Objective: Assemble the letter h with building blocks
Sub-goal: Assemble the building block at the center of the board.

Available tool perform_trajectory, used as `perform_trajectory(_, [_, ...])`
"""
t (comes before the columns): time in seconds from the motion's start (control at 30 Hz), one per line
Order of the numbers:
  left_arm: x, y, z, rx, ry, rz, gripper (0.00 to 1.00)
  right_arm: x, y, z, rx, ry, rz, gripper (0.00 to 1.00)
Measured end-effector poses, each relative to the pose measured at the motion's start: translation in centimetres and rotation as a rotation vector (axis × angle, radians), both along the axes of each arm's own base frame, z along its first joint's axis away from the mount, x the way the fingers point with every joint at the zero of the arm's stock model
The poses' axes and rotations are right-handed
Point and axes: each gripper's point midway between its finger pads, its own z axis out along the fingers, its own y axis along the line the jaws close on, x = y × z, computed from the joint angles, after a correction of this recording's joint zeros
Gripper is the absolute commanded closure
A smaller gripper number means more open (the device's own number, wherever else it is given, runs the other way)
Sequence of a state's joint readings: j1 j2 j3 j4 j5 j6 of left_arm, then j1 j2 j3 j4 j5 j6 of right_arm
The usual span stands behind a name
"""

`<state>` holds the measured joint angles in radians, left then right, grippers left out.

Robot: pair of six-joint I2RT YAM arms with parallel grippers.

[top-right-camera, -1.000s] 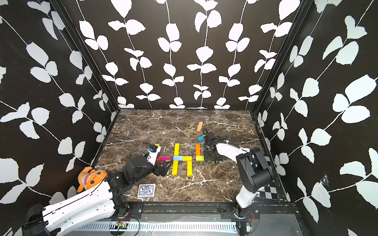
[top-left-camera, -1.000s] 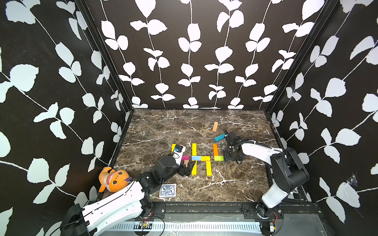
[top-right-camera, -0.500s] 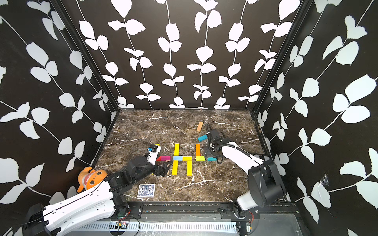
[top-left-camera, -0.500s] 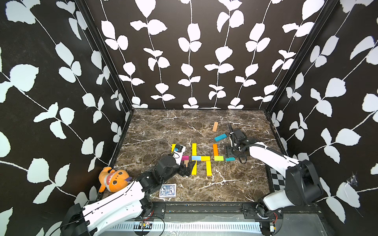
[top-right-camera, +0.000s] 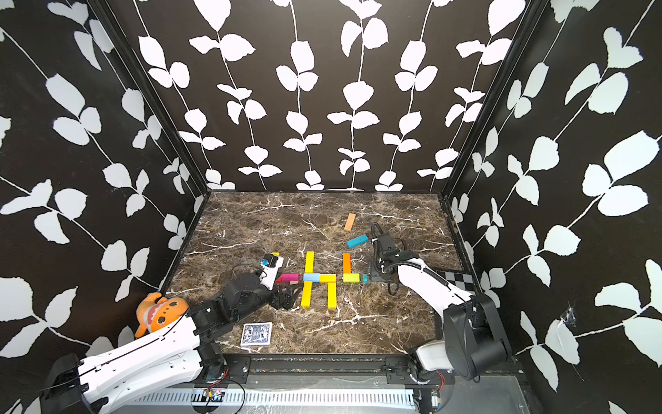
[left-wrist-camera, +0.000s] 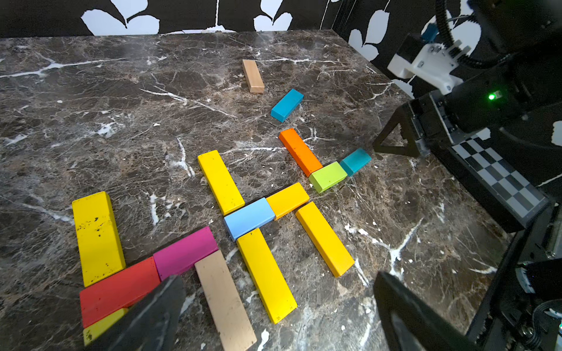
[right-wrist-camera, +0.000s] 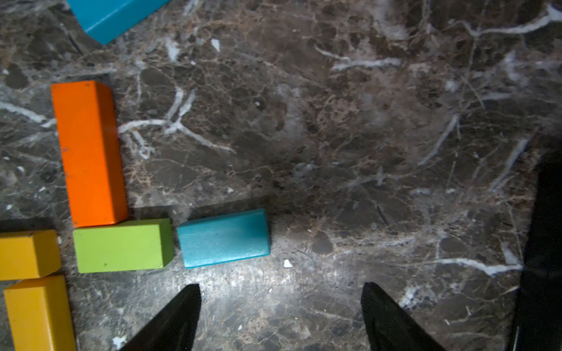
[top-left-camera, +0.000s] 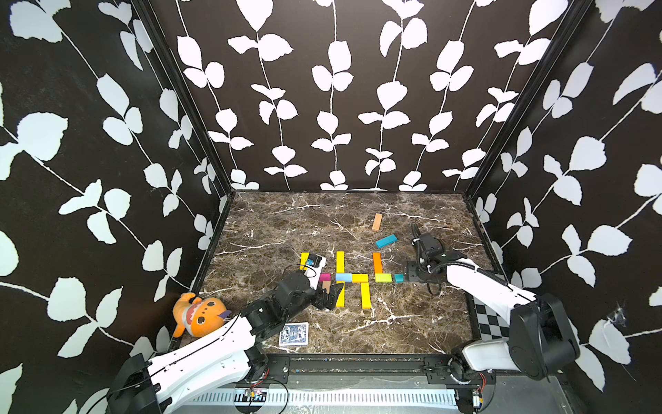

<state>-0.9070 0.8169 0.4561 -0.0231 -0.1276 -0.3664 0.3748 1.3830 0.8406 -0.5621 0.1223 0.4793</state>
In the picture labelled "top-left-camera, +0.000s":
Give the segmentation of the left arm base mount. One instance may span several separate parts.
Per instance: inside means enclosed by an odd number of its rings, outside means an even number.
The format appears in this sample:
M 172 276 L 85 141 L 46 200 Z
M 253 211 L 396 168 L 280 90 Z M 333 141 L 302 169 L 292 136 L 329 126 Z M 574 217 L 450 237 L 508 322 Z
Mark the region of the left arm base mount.
M 291 358 L 288 355 L 258 355 L 249 360 L 249 371 L 243 379 L 246 383 L 260 381 L 288 382 Z

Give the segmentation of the lime green short block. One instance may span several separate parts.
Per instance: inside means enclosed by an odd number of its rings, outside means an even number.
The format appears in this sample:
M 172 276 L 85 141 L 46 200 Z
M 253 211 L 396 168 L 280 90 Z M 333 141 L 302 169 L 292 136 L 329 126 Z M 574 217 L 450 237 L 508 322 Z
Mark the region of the lime green short block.
M 391 283 L 392 281 L 393 277 L 391 274 L 375 274 L 376 283 Z

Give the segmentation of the yellow long block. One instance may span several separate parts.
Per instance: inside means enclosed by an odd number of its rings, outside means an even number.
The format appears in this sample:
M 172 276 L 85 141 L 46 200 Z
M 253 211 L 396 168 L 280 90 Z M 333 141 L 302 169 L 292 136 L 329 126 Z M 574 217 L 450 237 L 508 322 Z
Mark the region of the yellow long block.
M 309 255 L 310 255 L 309 253 L 301 253 L 301 260 L 300 260 L 301 270 L 305 270 L 307 268 Z

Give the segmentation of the amber long block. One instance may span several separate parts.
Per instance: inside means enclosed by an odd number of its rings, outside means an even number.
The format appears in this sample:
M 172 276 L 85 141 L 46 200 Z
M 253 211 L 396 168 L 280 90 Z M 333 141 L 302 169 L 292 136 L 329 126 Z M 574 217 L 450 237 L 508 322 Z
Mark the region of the amber long block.
M 367 282 L 360 284 L 361 307 L 363 310 L 372 309 L 370 285 Z

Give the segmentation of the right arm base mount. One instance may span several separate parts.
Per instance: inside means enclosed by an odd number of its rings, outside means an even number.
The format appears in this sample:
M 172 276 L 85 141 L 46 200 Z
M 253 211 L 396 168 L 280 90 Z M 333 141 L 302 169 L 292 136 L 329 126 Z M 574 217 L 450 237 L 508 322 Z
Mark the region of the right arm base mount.
M 474 371 L 459 357 L 453 355 L 425 356 L 421 369 L 431 385 L 478 388 L 496 383 L 496 376 L 493 373 Z

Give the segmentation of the cyan long block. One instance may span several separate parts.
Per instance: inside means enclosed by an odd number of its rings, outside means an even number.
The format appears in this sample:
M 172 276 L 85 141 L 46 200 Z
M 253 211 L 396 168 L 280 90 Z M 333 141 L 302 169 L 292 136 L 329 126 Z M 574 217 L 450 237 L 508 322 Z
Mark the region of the cyan long block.
M 398 241 L 398 237 L 396 235 L 392 234 L 392 235 L 389 235 L 389 236 L 386 236 L 382 239 L 377 240 L 375 244 L 376 244 L 376 247 L 378 249 L 381 249 L 381 248 L 386 248 L 388 246 L 391 246 L 394 243 L 396 243 L 397 241 Z

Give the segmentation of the orange long block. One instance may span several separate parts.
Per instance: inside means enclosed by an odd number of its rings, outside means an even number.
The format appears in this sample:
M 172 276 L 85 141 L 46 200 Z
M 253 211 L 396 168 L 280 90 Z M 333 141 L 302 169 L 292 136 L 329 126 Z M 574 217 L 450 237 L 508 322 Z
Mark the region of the orange long block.
M 372 261 L 374 267 L 374 274 L 382 274 L 384 272 L 382 265 L 381 253 L 373 253 Z

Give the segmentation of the light blue short block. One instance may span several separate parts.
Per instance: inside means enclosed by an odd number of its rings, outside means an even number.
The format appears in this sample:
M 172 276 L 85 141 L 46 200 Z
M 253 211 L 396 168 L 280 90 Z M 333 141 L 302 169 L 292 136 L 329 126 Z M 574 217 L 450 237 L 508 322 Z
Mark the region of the light blue short block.
M 336 274 L 335 281 L 337 283 L 351 283 L 353 281 L 353 274 Z

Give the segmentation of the amber short block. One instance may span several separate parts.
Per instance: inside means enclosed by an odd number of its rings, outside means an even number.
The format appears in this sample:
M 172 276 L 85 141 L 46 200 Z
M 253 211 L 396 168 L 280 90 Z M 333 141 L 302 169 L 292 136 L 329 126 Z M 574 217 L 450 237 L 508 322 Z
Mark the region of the amber short block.
M 368 283 L 369 275 L 368 274 L 353 274 L 352 275 L 353 283 Z

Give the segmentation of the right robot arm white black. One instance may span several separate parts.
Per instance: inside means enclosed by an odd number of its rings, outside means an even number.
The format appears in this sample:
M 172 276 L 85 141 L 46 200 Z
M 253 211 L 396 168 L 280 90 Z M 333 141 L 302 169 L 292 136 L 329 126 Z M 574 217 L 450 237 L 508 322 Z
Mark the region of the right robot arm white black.
M 457 383 L 466 384 L 489 370 L 519 372 L 540 381 L 580 357 L 560 299 L 508 283 L 415 224 L 412 234 L 415 260 L 405 268 L 407 281 L 458 287 L 495 311 L 509 328 L 507 338 L 470 342 L 453 353 L 448 372 Z

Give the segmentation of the natural wood long block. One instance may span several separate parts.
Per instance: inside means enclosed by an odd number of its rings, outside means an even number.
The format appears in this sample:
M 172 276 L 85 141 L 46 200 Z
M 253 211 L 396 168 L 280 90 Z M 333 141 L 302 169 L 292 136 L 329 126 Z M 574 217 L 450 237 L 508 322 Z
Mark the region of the natural wood long block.
M 380 226 L 382 224 L 383 215 L 376 213 L 372 223 L 372 231 L 379 232 Z

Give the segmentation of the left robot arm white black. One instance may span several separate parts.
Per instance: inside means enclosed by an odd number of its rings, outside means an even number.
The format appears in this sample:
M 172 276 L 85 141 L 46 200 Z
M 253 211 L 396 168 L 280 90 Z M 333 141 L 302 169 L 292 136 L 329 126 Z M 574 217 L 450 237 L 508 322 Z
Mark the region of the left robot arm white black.
M 145 361 L 126 360 L 105 396 L 111 413 L 173 413 L 194 398 L 267 369 L 261 344 L 310 305 L 334 309 L 342 284 L 324 290 L 296 270 L 231 322 L 183 348 Z

